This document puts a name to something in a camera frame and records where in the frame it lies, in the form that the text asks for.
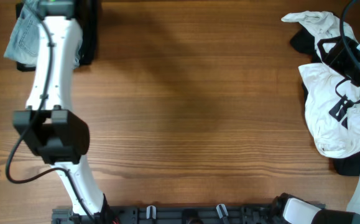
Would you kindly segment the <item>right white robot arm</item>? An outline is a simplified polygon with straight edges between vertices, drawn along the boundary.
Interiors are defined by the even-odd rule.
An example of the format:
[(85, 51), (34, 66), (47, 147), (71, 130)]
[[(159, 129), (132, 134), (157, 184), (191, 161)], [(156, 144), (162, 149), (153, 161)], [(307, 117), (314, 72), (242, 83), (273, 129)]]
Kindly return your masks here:
[(312, 58), (298, 70), (315, 147), (339, 175), (357, 177), (358, 184), (343, 212), (282, 194), (269, 217), (287, 223), (360, 223), (360, 42), (351, 26), (331, 12), (290, 13), (282, 21), (301, 25), (290, 43)]

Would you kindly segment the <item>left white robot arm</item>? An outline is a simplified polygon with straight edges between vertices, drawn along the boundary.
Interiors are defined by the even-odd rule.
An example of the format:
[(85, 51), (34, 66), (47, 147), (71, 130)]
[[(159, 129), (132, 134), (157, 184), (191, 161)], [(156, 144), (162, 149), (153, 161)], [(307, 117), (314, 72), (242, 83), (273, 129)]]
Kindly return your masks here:
[[(78, 64), (94, 59), (97, 42), (96, 1), (22, 1), (39, 29), (35, 78), (25, 109), (14, 112), (19, 139), (6, 162), (6, 178), (25, 184), (55, 172), (60, 177), (72, 209), (73, 223), (119, 223), (99, 189), (86, 156), (90, 146), (88, 125), (73, 112), (72, 75)], [(19, 145), (50, 169), (16, 180), (11, 163)]]

